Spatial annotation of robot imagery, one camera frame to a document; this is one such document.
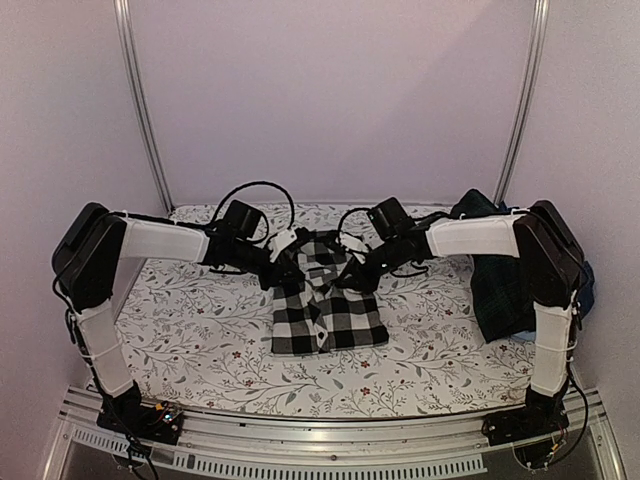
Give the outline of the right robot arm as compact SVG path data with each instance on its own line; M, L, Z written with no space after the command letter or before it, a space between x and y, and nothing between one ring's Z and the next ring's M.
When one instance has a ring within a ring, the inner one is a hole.
M535 363L517 427L537 436L552 424L569 385L570 339L578 321L578 292L585 277L584 252L549 200L510 212L453 216L435 212L423 219L407 214L391 197L368 209L382 243L352 254L336 284L373 293L383 275L415 261L457 255L515 258L533 301Z

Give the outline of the black white checkered shirt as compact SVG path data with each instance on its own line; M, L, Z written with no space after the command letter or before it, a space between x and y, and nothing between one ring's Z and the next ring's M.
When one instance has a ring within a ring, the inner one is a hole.
M354 258L337 237L335 230L311 231L289 254L303 278L272 288L273 354L308 356L388 343L376 297L337 284Z

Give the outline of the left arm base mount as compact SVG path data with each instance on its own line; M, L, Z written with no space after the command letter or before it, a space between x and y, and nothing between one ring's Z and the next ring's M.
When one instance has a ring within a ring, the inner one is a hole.
M162 402L157 409L137 400L104 401L97 418L101 428L167 445L178 443L183 423L184 412L174 405Z

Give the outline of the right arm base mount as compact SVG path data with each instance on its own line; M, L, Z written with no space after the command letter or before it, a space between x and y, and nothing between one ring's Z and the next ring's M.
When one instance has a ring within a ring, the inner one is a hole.
M568 426L563 406L533 405L486 415L481 433L490 446L496 446L551 434Z

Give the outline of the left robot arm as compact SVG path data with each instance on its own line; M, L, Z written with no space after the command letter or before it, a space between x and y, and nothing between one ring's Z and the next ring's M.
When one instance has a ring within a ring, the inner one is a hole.
M262 214L233 201L208 224L111 211L86 204L52 256L53 290L66 303L70 330L88 363L111 419L128 434L148 426L148 412L130 374L115 330L112 296L121 260L164 259L254 274L262 289L298 281L300 270L285 255L303 238L289 227L265 246L251 241Z

